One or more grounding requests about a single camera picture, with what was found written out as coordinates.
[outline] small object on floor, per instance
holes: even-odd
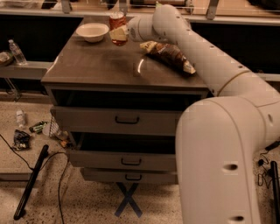
[[[31,133],[36,132],[37,134],[41,133],[46,124],[47,124],[47,122],[44,122],[44,121],[37,122],[29,128],[29,131]]]
[[[14,144],[17,147],[18,151],[27,150],[30,148],[29,145],[30,137],[31,136],[29,134],[27,134],[22,130],[18,130],[18,129],[15,130]]]
[[[16,120],[20,129],[25,127],[25,112],[22,109],[18,109],[16,112]]]
[[[68,139],[61,140],[59,143],[63,148],[70,148],[73,146],[73,144]]]

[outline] plastic bottle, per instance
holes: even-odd
[[[12,39],[9,39],[9,48],[10,48],[11,53],[14,55],[17,63],[20,66],[27,64],[25,56],[23,55],[22,51],[20,50],[18,44],[15,43]]]
[[[25,113],[22,109],[18,109],[16,113],[17,124],[20,129],[25,126]]]

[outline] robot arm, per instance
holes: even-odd
[[[176,8],[129,22],[134,40],[168,39],[194,65],[214,97],[182,114],[176,159],[186,224],[261,223],[254,153],[280,134],[280,95],[267,82],[191,29]]]

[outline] floor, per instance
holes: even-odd
[[[0,92],[0,134],[8,144],[13,144],[14,131],[18,129],[15,119],[17,109],[22,109],[26,114],[28,127],[40,121],[50,122],[52,106],[48,97],[42,94],[23,94],[19,101],[14,102],[13,96]],[[31,148],[19,150],[17,153],[25,158],[30,167],[36,164],[42,147],[49,145],[49,157],[56,152],[65,152],[56,138],[50,138],[43,134],[31,137]],[[31,172],[26,163],[15,155],[4,140],[0,139],[0,177],[1,173],[26,173]],[[267,159],[279,161],[279,148],[264,155]],[[260,155],[255,156],[255,163]],[[262,175],[268,165],[255,168],[255,175],[261,174],[267,182],[269,177]],[[60,204],[58,200],[58,188],[60,183]],[[272,186],[267,187],[260,178],[256,185],[262,223],[275,223],[273,211]],[[132,195],[132,199],[140,208],[134,211],[130,204],[124,204],[122,210],[118,210],[124,195],[116,183],[97,183],[83,180],[80,170],[67,163],[64,153],[57,154],[48,160],[44,168],[39,172],[31,197],[25,206],[25,215],[19,220],[14,220],[14,214],[24,192],[24,181],[0,181],[0,223],[62,223],[60,208],[64,223],[148,223],[148,224],[181,224],[181,208],[179,203],[178,185],[139,185]],[[124,185],[126,191],[130,191],[131,184]]]

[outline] cup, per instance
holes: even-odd
[[[110,37],[116,46],[124,46],[128,42],[128,27],[124,13],[115,11],[109,16]]]

